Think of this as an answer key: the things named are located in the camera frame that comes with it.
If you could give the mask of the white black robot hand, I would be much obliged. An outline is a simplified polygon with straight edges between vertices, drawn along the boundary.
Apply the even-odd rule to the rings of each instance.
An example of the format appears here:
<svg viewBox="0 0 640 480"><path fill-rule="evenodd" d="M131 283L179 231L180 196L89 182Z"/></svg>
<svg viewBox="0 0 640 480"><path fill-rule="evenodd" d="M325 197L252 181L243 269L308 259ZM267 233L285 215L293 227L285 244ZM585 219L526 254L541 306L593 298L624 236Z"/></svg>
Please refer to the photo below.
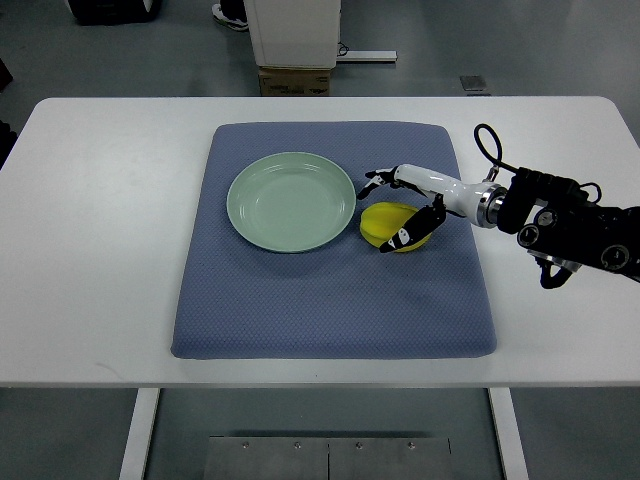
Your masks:
<svg viewBox="0 0 640 480"><path fill-rule="evenodd" d="M445 174L409 164L389 169L377 169L365 174L368 182L357 194L366 198L374 189L388 185L406 188L430 203L414 213L392 237L379 247L382 253L413 247L439 228L451 214L467 219L481 228L497 225L500 202L507 189L492 181L466 184Z"/></svg>

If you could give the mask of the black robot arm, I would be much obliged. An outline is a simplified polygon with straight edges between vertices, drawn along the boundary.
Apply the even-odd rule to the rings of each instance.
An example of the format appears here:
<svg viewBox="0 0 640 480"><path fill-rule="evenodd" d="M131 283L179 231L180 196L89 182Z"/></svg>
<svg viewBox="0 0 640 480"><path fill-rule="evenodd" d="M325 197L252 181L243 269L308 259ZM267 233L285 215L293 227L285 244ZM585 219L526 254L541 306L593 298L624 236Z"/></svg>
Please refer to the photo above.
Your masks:
<svg viewBox="0 0 640 480"><path fill-rule="evenodd" d="M639 208L604 207L601 188L571 178L502 161L502 145L487 124L474 128L479 150L493 164L495 179L503 168L513 174L509 188L484 202L484 220L532 255L544 289L563 286L583 266L639 280Z"/></svg>

